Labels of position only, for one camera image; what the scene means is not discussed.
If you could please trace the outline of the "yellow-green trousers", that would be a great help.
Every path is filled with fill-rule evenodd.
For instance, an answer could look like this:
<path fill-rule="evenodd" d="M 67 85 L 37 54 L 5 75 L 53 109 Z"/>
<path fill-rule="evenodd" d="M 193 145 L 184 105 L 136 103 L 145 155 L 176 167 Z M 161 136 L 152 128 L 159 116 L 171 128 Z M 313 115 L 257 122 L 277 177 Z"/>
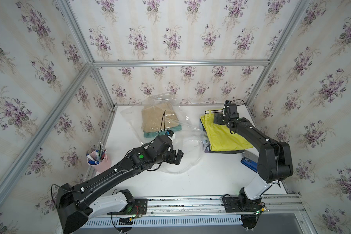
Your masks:
<path fill-rule="evenodd" d="M 215 113 L 222 113 L 222 110 L 206 110 L 205 114 L 200 117 L 202 128 L 209 141 L 206 148 L 210 148 L 212 151 L 236 151 L 253 148 L 242 136 L 231 134 L 229 128 L 225 125 L 214 124 Z"/>

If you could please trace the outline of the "clear plastic vacuum bag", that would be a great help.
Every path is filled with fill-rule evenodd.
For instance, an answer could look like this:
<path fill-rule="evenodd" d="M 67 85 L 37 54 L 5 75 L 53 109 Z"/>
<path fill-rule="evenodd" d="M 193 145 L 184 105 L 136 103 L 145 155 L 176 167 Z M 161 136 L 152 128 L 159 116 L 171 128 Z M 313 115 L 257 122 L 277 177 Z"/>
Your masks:
<path fill-rule="evenodd" d="M 128 107 L 121 111 L 121 115 L 124 120 L 129 124 L 131 130 L 139 140 L 140 144 L 145 144 L 155 139 L 144 138 L 142 126 L 142 109 L 147 105 L 158 104 L 161 102 L 168 102 L 173 106 L 173 109 L 177 115 L 179 124 L 182 126 L 181 131 L 174 132 L 175 140 L 173 146 L 175 150 L 182 150 L 184 156 L 181 160 L 180 165 L 168 164 L 163 162 L 160 167 L 160 172 L 180 175 L 188 172 L 192 168 L 195 168 L 203 159 L 205 146 L 203 143 L 207 140 L 207 134 L 197 125 L 192 124 L 191 115 L 187 113 L 185 107 L 177 102 L 177 98 L 171 93 L 162 93 L 159 95 L 150 95 L 147 99 Z"/>

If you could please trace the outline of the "beige trousers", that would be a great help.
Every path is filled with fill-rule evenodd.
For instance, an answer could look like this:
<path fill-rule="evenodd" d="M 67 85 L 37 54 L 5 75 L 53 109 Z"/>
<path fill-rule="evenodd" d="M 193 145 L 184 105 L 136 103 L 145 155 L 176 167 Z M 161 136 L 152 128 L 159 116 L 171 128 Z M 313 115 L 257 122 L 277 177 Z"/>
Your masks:
<path fill-rule="evenodd" d="M 146 133 L 158 132 L 164 128 L 174 128 L 179 125 L 173 106 L 168 102 L 147 105 L 142 109 L 141 114 L 141 129 Z"/>

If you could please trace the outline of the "dark grey trousers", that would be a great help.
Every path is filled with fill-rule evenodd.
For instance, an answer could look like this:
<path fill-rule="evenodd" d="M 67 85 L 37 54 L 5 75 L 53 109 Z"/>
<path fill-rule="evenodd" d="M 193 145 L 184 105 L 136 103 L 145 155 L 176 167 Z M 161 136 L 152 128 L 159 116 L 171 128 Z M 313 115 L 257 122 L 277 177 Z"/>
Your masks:
<path fill-rule="evenodd" d="M 233 154 L 240 154 L 243 153 L 245 150 L 236 150 L 236 151 L 212 151 L 210 148 L 206 148 L 204 150 L 205 153 L 207 154 L 229 154 L 229 155 L 233 155 Z"/>

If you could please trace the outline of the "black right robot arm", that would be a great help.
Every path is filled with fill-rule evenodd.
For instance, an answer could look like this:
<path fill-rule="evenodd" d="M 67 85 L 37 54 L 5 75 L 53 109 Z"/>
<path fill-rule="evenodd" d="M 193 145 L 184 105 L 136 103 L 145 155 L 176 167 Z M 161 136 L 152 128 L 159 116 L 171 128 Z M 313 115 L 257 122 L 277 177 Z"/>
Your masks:
<path fill-rule="evenodd" d="M 238 207 L 248 212 L 258 207 L 262 195 L 275 182 L 283 181 L 293 175 L 291 149 L 288 143 L 276 141 L 257 130 L 246 118 L 237 114 L 215 114 L 214 124 L 225 125 L 231 134 L 246 139 L 258 152 L 257 175 L 243 187 L 238 195 Z"/>

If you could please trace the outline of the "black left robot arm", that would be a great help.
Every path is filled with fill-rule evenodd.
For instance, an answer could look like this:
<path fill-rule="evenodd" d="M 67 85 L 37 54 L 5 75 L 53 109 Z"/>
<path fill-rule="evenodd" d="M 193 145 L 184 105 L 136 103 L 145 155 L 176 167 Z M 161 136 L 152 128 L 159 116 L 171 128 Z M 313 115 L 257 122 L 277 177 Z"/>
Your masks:
<path fill-rule="evenodd" d="M 151 171 L 155 164 L 179 165 L 184 156 L 173 148 L 171 136 L 160 135 L 140 147 L 129 150 L 116 165 L 83 183 L 58 187 L 55 207 L 63 233 L 71 234 L 81 228 L 95 211 L 92 207 L 104 193 L 123 181 Z"/>

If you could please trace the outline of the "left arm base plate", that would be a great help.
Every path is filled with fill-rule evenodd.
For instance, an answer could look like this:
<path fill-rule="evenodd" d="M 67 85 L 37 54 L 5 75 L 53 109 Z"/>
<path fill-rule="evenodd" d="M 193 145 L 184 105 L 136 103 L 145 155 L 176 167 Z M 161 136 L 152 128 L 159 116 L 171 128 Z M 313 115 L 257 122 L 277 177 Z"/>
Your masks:
<path fill-rule="evenodd" d="M 144 215 L 147 213 L 148 199 L 135 199 L 120 212 L 109 212 L 107 215 Z"/>

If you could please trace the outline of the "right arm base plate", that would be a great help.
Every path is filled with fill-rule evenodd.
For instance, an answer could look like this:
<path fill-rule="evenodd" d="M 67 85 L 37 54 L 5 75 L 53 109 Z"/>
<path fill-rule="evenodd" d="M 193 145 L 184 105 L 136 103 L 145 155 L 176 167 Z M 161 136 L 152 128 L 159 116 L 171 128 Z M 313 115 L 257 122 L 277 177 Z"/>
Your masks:
<path fill-rule="evenodd" d="M 227 213 L 261 213 L 265 210 L 265 203 L 261 199 L 249 200 L 244 196 L 233 197 L 224 195 L 221 198 L 225 212 Z"/>

